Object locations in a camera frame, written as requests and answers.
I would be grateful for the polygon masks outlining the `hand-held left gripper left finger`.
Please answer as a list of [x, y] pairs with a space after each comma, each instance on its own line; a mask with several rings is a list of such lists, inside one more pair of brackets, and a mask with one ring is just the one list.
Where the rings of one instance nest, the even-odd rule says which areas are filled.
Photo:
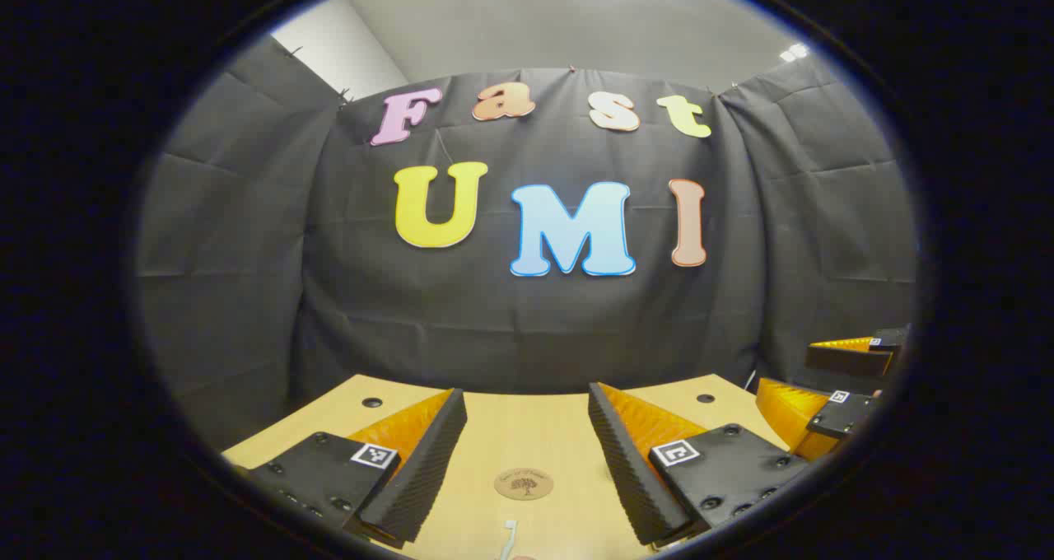
[[328, 529], [402, 548], [436, 503], [467, 421], [464, 392], [447, 389], [353, 435], [306, 436], [245, 477]]

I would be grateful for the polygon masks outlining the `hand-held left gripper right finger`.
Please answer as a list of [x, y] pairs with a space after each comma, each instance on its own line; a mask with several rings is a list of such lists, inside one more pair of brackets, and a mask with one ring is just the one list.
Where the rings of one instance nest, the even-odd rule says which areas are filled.
[[637, 395], [590, 384], [588, 414], [637, 541], [656, 548], [764, 503], [809, 462], [737, 422], [706, 429]]

